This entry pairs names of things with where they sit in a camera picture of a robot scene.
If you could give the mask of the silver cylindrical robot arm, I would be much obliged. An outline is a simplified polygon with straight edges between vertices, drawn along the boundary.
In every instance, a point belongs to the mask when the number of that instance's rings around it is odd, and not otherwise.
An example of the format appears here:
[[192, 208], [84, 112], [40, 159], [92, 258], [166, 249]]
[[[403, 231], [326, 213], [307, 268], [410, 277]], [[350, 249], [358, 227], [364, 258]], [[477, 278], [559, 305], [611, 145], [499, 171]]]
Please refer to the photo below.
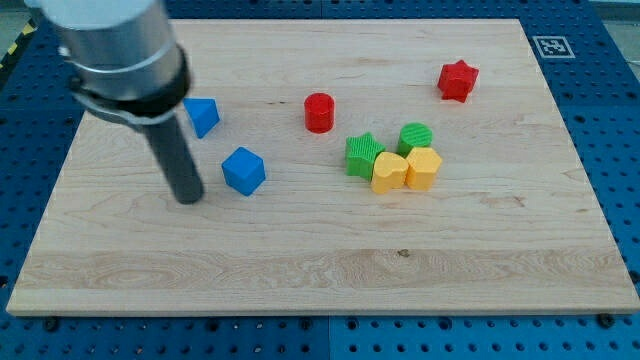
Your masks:
[[92, 115], [132, 128], [175, 116], [190, 88], [183, 48], [162, 1], [26, 0], [49, 21], [72, 65], [69, 88]]

